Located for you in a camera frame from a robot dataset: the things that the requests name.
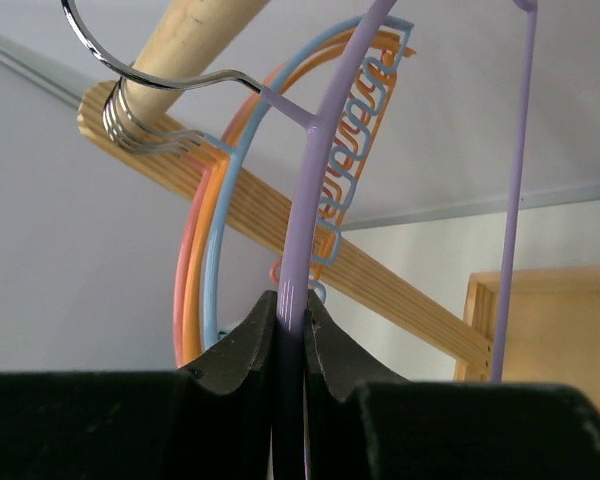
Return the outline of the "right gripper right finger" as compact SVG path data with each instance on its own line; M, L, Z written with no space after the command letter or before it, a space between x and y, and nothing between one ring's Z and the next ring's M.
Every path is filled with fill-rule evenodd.
M308 292L304 356L310 400L323 398L344 403L362 384L408 383L340 328L314 291Z

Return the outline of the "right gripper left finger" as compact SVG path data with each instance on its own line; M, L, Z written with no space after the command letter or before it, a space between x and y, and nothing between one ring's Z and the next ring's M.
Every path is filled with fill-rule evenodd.
M276 301L276 292L265 290L237 327L177 371L219 396L232 395L251 373L266 371L277 324Z

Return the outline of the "purple clothes hanger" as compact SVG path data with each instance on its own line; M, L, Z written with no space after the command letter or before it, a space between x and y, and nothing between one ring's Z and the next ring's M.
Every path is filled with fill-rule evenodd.
M361 18L320 107L311 114L284 96L236 70L223 70L186 80L166 80L142 73L119 62L91 35L72 1L62 4L65 16L81 43L123 78L146 87L191 90L222 81L236 81L260 95L268 105L299 124L307 133L307 145L299 172L280 270L277 293L276 379L272 422L273 473L277 479L303 479L305 437L303 417L304 318L308 302L309 268L313 249L320 189L345 100L354 75L372 38L387 19L394 4L376 1Z

